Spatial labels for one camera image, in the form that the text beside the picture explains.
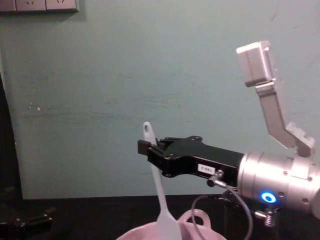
cable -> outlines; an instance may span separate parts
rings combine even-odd
[[[196,233],[199,235],[199,237],[201,238],[201,240],[206,240],[206,238],[202,235],[202,233],[200,232],[199,228],[198,228],[198,225],[196,224],[196,217],[195,217],[195,207],[196,207],[196,204],[197,202],[200,200],[200,199],[207,199],[209,196],[208,195],[202,195],[202,196],[198,196],[192,203],[192,206],[191,206],[191,218],[192,218],[192,223],[193,223],[193,226],[194,226],[194,229],[196,231]]]
[[[250,210],[247,206],[247,204],[245,203],[245,201],[242,200],[242,198],[238,195],[238,193],[236,193],[231,187],[229,187],[228,185],[225,186],[226,189],[228,189],[235,197],[236,199],[241,203],[243,210],[246,214],[246,216],[248,217],[248,223],[249,223],[249,227],[248,227],[248,231],[246,233],[246,236],[244,238],[244,240],[249,240],[251,237],[251,234],[253,232],[254,229],[254,221],[252,219]]]
[[[231,188],[229,187],[227,184],[225,184],[224,188],[228,189],[235,197],[236,199],[239,201],[239,203],[242,205],[243,210],[248,218],[248,223],[249,223],[249,227],[248,227],[248,231],[246,233],[246,236],[244,238],[244,240],[249,240],[252,232],[253,232],[253,228],[254,228],[254,221],[253,218],[251,216],[251,212],[247,206],[247,204],[242,200],[242,198]],[[198,225],[196,224],[196,217],[195,217],[195,208],[196,208],[196,204],[200,199],[206,199],[209,198],[209,195],[202,195],[202,196],[198,196],[192,203],[191,206],[191,218],[192,218],[192,223],[194,226],[194,229],[196,231],[196,233],[199,235],[199,237],[201,238],[201,240],[206,240],[206,238],[202,235],[202,233],[200,232]]]

white spatula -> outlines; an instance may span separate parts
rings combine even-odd
[[[146,121],[143,124],[143,136],[145,141],[157,145],[155,133],[150,122]],[[160,215],[156,221],[157,240],[182,240],[179,224],[168,210],[161,171],[153,164],[151,164],[151,169],[160,203]]]

black object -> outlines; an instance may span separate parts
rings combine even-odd
[[[14,195],[14,187],[5,188],[0,194],[0,240],[23,240],[48,231],[56,209],[51,207],[40,215],[25,218],[15,208],[5,204]]]
[[[11,202],[18,203],[22,201],[15,136],[0,73],[0,192],[9,187],[15,189]]]
[[[138,153],[148,156],[148,161],[162,170],[167,178],[191,174],[208,179],[222,170],[222,180],[230,186],[237,186],[239,165],[244,154],[205,145],[202,140],[200,136],[166,137],[157,141],[157,146],[139,140]]]

cylindrical metal joint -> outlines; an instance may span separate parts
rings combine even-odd
[[[237,187],[244,198],[320,218],[320,168],[310,158],[249,152],[241,160]]]

spatula head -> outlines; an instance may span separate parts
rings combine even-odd
[[[169,211],[162,211],[156,221],[158,240],[182,240],[178,222]]]

